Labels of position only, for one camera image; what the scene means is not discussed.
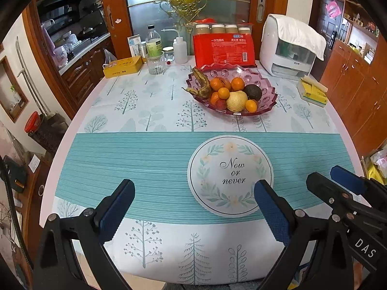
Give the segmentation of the person right hand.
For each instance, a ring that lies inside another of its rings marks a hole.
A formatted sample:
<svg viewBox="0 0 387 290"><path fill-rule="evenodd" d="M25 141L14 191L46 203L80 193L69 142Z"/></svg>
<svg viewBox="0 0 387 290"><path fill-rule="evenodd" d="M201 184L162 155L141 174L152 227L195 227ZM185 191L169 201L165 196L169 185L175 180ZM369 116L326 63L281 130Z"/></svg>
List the person right hand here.
<svg viewBox="0 0 387 290"><path fill-rule="evenodd" d="M363 282L363 269L364 269L364 266L357 260L354 260L354 263L353 263L354 290L358 290L361 283Z"/></svg>

